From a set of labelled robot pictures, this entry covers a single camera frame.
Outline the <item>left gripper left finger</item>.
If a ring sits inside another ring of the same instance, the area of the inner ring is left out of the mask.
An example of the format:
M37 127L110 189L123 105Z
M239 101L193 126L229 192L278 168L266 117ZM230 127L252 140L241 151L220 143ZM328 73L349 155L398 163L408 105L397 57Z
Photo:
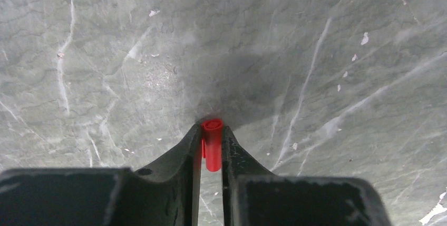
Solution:
M130 168L28 168L1 173L1 225L197 225L201 127Z

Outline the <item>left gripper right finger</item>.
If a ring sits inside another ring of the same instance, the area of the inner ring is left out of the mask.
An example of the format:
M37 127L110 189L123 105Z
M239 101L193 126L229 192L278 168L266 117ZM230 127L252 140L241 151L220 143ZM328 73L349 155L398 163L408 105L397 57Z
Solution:
M372 185L359 178L278 176L222 131L225 225L390 225Z

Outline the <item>red marker cap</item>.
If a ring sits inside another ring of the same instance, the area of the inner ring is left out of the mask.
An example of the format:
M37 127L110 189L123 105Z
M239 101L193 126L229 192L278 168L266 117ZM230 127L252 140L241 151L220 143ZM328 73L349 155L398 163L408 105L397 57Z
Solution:
M205 159L206 168L210 172L217 172L222 166L222 129L221 119L206 120L201 124L202 128L202 157Z

